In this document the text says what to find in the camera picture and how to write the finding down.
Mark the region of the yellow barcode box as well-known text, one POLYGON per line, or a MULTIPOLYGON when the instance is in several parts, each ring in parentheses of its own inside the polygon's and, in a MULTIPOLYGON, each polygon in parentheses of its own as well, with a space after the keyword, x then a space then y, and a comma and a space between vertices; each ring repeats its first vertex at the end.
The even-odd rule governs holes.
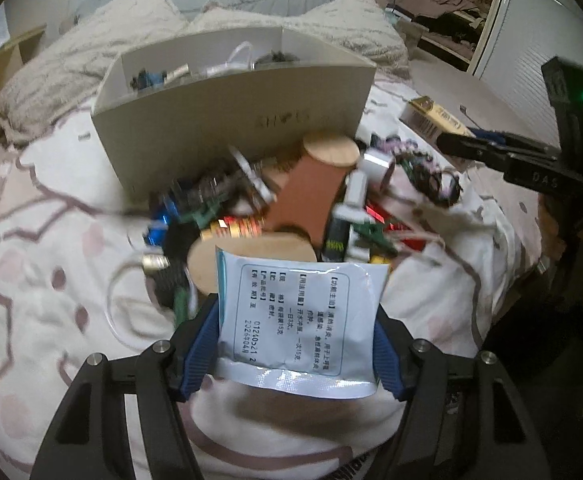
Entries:
POLYGON ((441 133, 473 136, 459 119, 429 96, 421 96, 407 102, 400 120, 430 143, 435 142, 441 133))

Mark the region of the white medicine sachet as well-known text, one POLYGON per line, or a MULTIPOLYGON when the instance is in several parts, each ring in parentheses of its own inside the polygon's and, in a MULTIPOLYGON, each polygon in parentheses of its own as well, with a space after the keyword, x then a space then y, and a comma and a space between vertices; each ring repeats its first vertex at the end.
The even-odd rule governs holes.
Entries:
POLYGON ((220 249, 216 268, 216 377, 317 399, 376 392, 374 326, 388 266, 248 258, 220 249))

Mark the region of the brown leather case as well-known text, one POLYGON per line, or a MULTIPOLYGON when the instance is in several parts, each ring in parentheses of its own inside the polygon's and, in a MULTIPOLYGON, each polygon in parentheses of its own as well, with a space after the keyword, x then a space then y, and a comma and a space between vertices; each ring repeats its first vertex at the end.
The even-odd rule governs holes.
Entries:
POLYGON ((302 232, 314 248, 321 248, 331 208, 350 169, 320 162, 303 155, 264 217, 267 232, 302 232))

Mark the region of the white tape roll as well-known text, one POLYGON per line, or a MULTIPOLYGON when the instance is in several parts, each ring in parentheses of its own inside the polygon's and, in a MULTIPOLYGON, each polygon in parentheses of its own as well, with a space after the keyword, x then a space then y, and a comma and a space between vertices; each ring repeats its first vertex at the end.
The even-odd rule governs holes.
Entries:
POLYGON ((395 171, 395 158, 377 148, 368 148, 357 162, 357 169, 366 174, 372 188, 384 191, 395 171))

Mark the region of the closet shelf with clothes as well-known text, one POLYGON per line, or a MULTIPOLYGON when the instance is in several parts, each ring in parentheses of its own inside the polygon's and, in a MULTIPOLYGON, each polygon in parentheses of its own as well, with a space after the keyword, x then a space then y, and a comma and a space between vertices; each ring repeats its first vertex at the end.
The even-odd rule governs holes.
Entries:
POLYGON ((500 0, 386 0, 387 9, 419 30, 417 45, 468 72, 487 41, 500 0))

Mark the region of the round wooden lid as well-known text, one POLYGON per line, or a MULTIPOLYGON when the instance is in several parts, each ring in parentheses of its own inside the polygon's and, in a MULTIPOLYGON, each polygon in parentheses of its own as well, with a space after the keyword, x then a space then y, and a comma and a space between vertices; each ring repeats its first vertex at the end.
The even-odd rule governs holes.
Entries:
POLYGON ((360 157, 360 149, 354 140, 339 133, 308 133, 302 144, 311 157, 329 166, 353 167, 360 157))

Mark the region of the blue metallic lighter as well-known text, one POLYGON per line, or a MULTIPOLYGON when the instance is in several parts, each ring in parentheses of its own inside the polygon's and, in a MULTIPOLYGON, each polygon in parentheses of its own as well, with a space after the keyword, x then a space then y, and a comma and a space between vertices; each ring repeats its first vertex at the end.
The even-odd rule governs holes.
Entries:
POLYGON ((174 198, 170 194, 161 195, 144 234, 145 244, 163 248, 170 229, 179 221, 180 209, 174 198))

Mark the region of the yellow cartoon lighter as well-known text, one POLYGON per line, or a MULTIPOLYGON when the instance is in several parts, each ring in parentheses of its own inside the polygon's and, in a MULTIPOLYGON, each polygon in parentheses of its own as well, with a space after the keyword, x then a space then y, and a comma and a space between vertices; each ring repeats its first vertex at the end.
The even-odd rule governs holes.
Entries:
POLYGON ((200 233, 202 240, 214 237, 256 237, 262 233, 261 217, 223 217, 215 220, 200 233))

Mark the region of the white cardboard shoe box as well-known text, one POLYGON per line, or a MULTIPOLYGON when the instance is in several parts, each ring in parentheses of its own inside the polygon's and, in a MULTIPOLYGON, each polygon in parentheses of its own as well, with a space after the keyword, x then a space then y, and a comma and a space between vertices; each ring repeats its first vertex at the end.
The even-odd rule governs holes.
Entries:
POLYGON ((200 32, 119 55, 92 121, 122 188, 142 200, 230 148, 255 160, 312 132, 354 136, 375 73, 368 58, 297 30, 200 32))

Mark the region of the beige textured blanket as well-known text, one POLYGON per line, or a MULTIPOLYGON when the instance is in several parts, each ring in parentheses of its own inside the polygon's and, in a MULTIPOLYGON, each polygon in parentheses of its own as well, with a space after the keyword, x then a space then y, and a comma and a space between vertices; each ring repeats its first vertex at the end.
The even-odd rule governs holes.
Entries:
POLYGON ((375 0, 335 0, 299 16, 207 6, 187 21, 172 0, 113 0, 45 48, 0 92, 0 134, 26 145, 98 90, 116 57, 134 48, 242 26, 282 26, 357 52, 380 70, 411 78, 409 50, 375 0))

